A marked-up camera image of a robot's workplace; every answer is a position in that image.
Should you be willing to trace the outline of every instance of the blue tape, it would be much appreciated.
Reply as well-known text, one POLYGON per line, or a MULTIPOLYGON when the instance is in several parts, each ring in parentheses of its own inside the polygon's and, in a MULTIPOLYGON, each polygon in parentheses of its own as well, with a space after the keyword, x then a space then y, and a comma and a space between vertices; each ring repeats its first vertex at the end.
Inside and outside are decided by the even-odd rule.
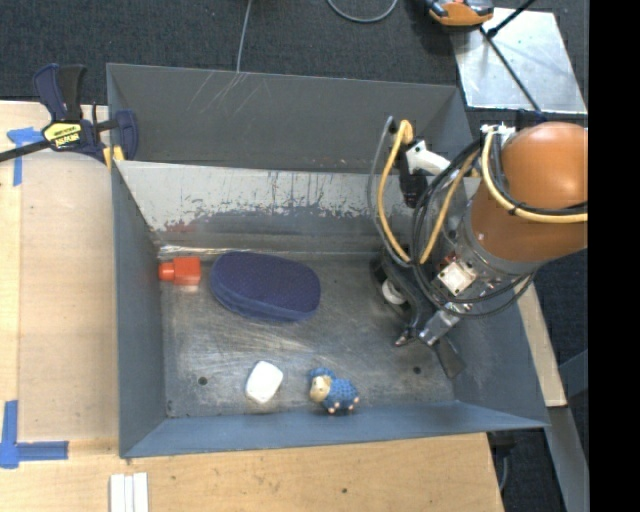
MULTIPOLYGON (((20 147, 33 142, 40 142, 44 140, 42 134, 34 130, 31 126, 29 128, 20 128, 18 130, 9 130, 7 137, 16 145, 20 147)), ((15 159, 13 164, 13 186, 17 187, 22 183, 22 157, 19 156, 15 159)))
POLYGON ((18 443, 18 401, 4 404, 2 442, 0 442, 0 468, 16 469, 20 462, 66 460, 68 441, 18 443))

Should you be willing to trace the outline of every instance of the wooden table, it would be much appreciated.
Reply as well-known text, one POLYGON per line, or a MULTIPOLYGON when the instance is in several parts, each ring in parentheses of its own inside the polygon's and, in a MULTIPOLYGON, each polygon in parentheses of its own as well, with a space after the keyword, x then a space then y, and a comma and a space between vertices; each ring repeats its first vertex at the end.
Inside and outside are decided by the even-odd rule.
MULTIPOLYGON (((2 134, 48 121, 38 103, 0 102, 2 134)), ((19 441, 68 440, 69 458, 0 470, 0 510, 106 511, 110 475, 138 472, 152 512, 504 510, 482 433, 120 459, 109 171, 44 150, 14 187, 13 166, 0 164, 0 402, 18 399, 19 441)), ((545 401, 564 405, 535 290, 520 307, 545 401)))

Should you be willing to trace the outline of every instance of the blue fabric case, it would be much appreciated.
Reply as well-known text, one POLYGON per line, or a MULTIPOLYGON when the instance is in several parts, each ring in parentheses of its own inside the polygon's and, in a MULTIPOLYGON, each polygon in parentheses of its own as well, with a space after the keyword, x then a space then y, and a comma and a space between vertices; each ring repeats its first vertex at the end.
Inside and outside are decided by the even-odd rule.
POLYGON ((269 254, 233 251, 219 256, 209 286, 227 309, 261 320, 305 320, 320 304, 320 280, 313 270, 269 254))

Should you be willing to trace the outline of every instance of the bin floor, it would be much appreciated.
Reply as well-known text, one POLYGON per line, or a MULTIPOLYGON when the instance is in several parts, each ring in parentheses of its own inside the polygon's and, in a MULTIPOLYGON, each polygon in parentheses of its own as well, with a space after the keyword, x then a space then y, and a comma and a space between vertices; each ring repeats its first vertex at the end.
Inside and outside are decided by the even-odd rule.
POLYGON ((209 290, 212 261, 197 290, 162 283, 167 416, 196 417, 321 410, 307 374, 325 366, 358 388, 358 407, 453 400, 436 354, 422 343, 396 348, 402 321, 369 273, 371 254, 288 254, 321 284, 315 315, 293 323, 252 320, 227 310, 209 290), (266 404, 244 388, 258 361, 284 373, 266 404))

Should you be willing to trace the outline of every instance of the yellow clamp label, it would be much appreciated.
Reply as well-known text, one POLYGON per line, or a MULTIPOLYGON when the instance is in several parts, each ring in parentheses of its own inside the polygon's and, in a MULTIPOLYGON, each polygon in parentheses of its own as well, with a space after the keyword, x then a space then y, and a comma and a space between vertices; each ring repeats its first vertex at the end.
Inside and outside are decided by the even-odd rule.
POLYGON ((49 142, 56 145, 57 148, 67 146, 80 140, 82 126, 70 123, 54 123, 48 126, 42 135, 49 142))

